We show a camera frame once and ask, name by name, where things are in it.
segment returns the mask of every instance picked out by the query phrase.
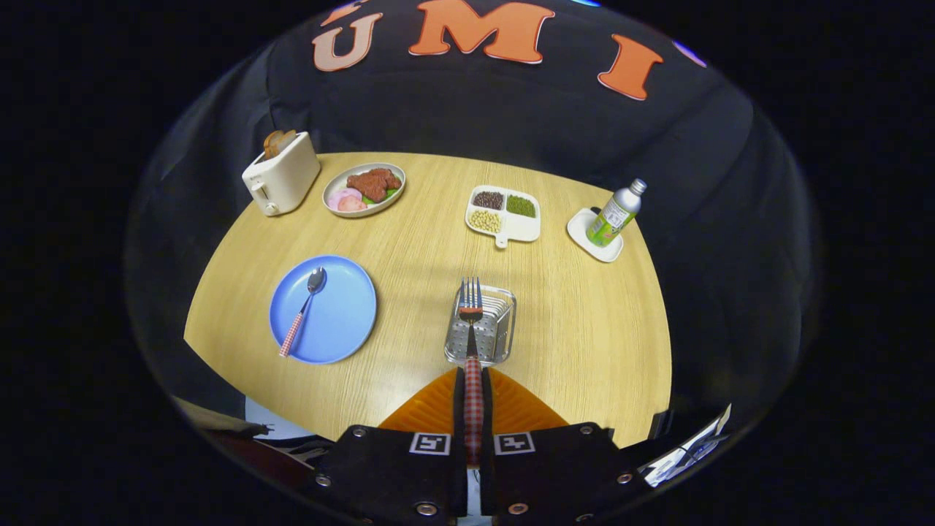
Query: red beans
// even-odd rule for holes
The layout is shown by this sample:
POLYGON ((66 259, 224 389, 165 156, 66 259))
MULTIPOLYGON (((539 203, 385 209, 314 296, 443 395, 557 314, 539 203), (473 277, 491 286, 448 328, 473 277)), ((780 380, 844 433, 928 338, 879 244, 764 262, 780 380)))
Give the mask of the red beans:
POLYGON ((503 207, 503 194, 497 192, 480 192, 474 196, 474 206, 500 210, 503 207))

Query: bolt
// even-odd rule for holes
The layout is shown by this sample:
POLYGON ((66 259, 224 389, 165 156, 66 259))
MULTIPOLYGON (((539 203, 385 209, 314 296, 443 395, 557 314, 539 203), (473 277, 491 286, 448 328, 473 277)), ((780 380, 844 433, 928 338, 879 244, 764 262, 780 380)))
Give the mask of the bolt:
POLYGON ((436 513, 439 512, 439 509, 436 508, 435 506, 433 506, 432 504, 423 503, 423 504, 417 504, 417 505, 415 506, 415 511, 416 511, 419 515, 425 515, 426 517, 432 517, 433 515, 435 515, 436 513))

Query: beans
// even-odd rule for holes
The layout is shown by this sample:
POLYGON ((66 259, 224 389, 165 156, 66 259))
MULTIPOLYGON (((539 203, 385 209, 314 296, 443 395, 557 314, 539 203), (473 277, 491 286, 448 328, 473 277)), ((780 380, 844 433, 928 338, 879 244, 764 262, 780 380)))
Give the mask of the beans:
POLYGON ((467 221, 481 230, 497 234, 500 231, 500 216, 486 210, 475 210, 467 221))
POLYGON ((473 202, 474 206, 500 210, 500 208, 503 207, 503 194, 498 194, 497 192, 480 192, 477 196, 474 196, 473 202))
POLYGON ((507 212, 518 213, 526 217, 536 217, 536 206, 529 199, 522 197, 507 197, 507 212))

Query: spoon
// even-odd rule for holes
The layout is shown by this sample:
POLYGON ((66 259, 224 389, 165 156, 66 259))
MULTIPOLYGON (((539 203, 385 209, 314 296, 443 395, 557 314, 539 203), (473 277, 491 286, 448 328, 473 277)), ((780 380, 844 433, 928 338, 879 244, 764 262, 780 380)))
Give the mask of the spoon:
POLYGON ((302 305, 302 310, 298 312, 295 320, 293 320, 293 325, 289 328, 289 333, 286 334, 286 339, 282 342, 282 347, 280 347, 281 357, 289 356, 289 349, 292 348, 292 341, 295 339, 295 334, 298 332, 299 326, 302 325, 302 318, 305 316, 305 310, 309 307, 311 297, 322 289, 322 285, 324 285, 324 277, 324 267, 319 267, 311 272, 311 276, 309 276, 309 282, 307 285, 309 288, 309 296, 305 298, 305 304, 302 305))

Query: toast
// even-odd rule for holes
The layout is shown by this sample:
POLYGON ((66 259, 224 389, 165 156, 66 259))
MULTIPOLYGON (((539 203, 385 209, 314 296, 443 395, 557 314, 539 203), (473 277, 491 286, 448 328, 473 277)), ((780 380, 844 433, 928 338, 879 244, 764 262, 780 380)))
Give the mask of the toast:
POLYGON ((295 140, 295 137, 295 130, 289 130, 287 132, 276 130, 266 136, 266 140, 263 141, 263 151, 265 153, 264 158, 272 159, 273 157, 279 155, 283 150, 286 149, 286 147, 292 144, 292 142, 295 140))

